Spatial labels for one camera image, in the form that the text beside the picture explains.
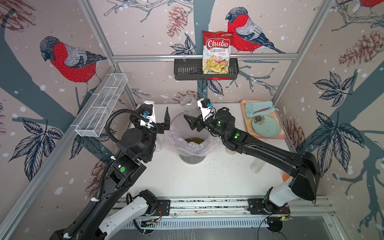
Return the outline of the beige lidded bean jar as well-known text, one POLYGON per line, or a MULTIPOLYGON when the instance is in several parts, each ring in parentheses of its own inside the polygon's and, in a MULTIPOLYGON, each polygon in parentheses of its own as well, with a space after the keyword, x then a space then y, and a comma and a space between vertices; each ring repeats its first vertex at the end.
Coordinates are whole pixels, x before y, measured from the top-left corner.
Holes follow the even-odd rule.
POLYGON ((180 100, 180 105, 183 109, 184 115, 196 118, 201 114, 197 100, 194 98, 193 95, 187 95, 182 97, 180 100))

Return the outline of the beige jar lid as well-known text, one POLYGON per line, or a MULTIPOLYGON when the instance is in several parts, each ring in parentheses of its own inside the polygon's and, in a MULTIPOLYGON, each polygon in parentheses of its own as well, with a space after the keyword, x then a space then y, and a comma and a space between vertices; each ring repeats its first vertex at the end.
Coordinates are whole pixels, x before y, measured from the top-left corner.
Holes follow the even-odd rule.
POLYGON ((226 151, 226 153, 229 154, 229 155, 235 155, 235 154, 237 153, 236 151, 232 151, 232 150, 230 150, 230 149, 228 149, 228 148, 225 148, 225 151, 226 151))

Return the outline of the tall clear bean jar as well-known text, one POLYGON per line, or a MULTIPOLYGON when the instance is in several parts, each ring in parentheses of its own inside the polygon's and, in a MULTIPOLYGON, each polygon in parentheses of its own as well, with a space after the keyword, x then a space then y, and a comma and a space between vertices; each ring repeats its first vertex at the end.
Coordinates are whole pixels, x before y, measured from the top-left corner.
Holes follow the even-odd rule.
POLYGON ((262 161, 262 160, 260 160, 260 159, 255 159, 255 160, 251 163, 251 165, 250 165, 250 169, 251 169, 251 171, 252 171, 253 173, 258 174, 258 173, 262 170, 262 168, 264 167, 264 165, 265 165, 265 162, 264 162, 264 161, 262 161))

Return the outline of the short clear bean jar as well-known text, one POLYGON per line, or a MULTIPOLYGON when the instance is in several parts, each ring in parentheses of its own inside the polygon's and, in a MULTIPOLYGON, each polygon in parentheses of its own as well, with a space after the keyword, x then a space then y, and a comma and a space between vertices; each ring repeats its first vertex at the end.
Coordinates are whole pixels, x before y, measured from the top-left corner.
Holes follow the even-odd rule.
POLYGON ((155 152, 160 152, 163 149, 162 142, 159 137, 155 141, 155 152))

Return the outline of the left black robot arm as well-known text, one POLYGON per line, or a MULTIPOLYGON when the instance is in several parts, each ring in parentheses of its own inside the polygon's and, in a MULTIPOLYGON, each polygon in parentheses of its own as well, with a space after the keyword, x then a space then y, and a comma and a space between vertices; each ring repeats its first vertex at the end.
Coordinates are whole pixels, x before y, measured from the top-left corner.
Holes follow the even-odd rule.
POLYGON ((165 112, 163 123, 156 122, 154 103, 141 104, 136 110, 121 109, 112 113, 106 121, 105 132, 121 150, 120 157, 111 156, 111 161, 102 172, 97 192, 81 215, 67 228, 55 231, 51 240, 109 240, 124 226, 140 216, 153 214, 157 197, 144 190, 131 203, 109 216, 116 202, 134 185, 146 170, 156 149, 158 134, 170 129, 171 118, 165 112), (118 140, 111 133, 111 123, 121 114, 130 114, 134 128, 126 130, 118 140))

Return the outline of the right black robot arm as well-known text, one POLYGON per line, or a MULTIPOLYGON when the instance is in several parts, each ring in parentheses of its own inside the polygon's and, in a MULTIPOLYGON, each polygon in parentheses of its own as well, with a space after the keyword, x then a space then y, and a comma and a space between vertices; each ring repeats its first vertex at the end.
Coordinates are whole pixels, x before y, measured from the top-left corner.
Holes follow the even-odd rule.
POLYGON ((237 129, 236 119, 228 108, 221 108, 215 114, 208 112, 207 116, 185 115, 184 118, 192 130, 207 130, 220 138, 227 149, 263 160, 290 176, 279 187, 267 191, 262 201, 266 213, 277 213, 286 203, 296 199, 316 201, 321 175, 313 154, 289 152, 237 129))

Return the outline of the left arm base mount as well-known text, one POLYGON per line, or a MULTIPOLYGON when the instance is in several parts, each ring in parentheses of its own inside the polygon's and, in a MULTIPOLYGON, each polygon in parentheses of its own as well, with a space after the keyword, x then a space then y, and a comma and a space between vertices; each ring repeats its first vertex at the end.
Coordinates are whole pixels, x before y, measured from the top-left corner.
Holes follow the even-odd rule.
POLYGON ((142 217, 160 217, 169 216, 171 209, 170 200, 157 200, 156 205, 150 205, 149 209, 142 215, 142 217))

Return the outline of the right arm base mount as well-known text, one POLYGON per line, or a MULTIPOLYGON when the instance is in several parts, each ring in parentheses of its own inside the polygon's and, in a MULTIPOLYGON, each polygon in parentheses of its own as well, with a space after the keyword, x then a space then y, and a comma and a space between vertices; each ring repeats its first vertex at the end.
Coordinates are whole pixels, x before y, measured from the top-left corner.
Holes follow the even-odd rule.
POLYGON ((288 215, 291 213, 288 204, 278 207, 270 201, 264 201, 261 198, 250 198, 248 199, 248 208, 247 210, 252 215, 269 215, 269 214, 278 214, 278 215, 288 215))

